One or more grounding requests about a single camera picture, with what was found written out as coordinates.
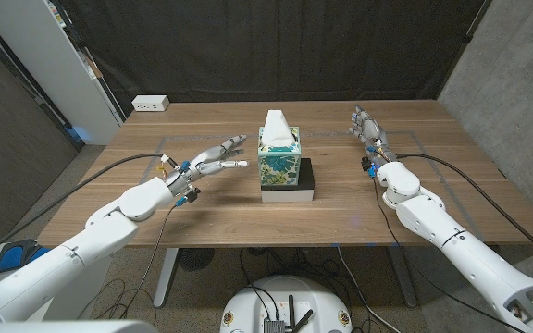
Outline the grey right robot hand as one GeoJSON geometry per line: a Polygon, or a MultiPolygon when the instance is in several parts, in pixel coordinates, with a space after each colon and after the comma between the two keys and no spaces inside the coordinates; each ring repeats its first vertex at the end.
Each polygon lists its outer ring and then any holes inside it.
{"type": "Polygon", "coordinates": [[[396,160],[385,130],[359,105],[352,113],[352,122],[349,131],[364,145],[366,156],[375,168],[396,160]]]}

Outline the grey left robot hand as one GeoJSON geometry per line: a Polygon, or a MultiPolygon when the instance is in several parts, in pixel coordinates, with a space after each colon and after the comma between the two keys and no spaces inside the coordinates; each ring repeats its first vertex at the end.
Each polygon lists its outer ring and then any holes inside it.
{"type": "Polygon", "coordinates": [[[174,197],[186,192],[190,185],[205,176],[213,175],[227,168],[249,166],[246,160],[233,160],[242,154],[242,144],[246,135],[238,135],[225,140],[199,153],[191,161],[186,170],[172,171],[168,174],[166,184],[174,197]]]}

